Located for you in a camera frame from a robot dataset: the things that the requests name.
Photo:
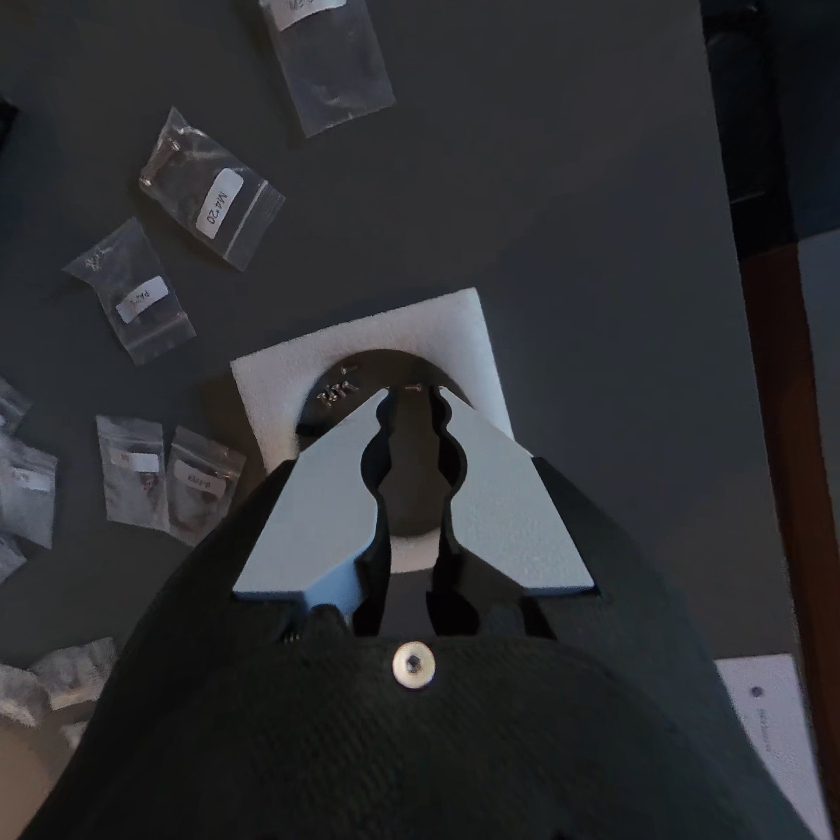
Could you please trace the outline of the white foam block with hole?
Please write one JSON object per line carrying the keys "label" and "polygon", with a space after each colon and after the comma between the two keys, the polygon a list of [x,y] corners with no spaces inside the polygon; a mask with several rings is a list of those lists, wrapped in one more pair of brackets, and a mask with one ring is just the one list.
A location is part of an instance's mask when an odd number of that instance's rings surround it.
{"label": "white foam block with hole", "polygon": [[[451,382],[451,392],[512,438],[478,292],[467,289],[335,325],[232,362],[234,380],[268,473],[298,458],[297,429],[308,422],[310,393],[323,376],[345,358],[355,361],[363,354],[383,351],[396,353],[398,364],[407,355],[408,364],[419,361],[420,368],[439,371],[444,382]],[[401,396],[395,402],[392,469],[380,487],[381,494],[391,488],[420,494],[415,502],[417,512],[409,517],[410,523],[417,522],[417,533],[395,535],[396,519],[387,519],[393,574],[433,568],[440,525],[424,523],[422,514],[437,487],[448,489],[438,472],[439,441],[431,424],[428,394],[418,396],[419,410],[407,419],[399,417],[407,403]],[[360,390],[358,395],[339,401],[339,407],[356,409],[370,397]]]}

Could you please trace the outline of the white printed paper sheet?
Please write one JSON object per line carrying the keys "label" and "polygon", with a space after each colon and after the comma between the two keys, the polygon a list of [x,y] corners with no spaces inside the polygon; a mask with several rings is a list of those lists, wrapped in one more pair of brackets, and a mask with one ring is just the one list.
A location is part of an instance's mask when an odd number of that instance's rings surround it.
{"label": "white printed paper sheet", "polygon": [[814,837],[833,838],[793,657],[720,658],[715,664],[742,728],[773,780]]}

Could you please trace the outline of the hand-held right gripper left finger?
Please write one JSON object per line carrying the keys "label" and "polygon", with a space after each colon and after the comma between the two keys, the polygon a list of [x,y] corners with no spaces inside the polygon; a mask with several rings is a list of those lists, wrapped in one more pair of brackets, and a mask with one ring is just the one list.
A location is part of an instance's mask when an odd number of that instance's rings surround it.
{"label": "hand-held right gripper left finger", "polygon": [[392,552],[380,486],[392,469],[395,407],[382,388],[297,458],[234,596],[381,619]]}

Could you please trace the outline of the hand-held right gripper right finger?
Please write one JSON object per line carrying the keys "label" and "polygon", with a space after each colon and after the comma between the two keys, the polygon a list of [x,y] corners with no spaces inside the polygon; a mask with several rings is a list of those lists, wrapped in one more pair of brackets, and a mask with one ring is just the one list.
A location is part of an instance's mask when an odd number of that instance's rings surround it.
{"label": "hand-held right gripper right finger", "polygon": [[443,506],[433,592],[465,601],[593,592],[528,450],[443,386],[429,391]]}

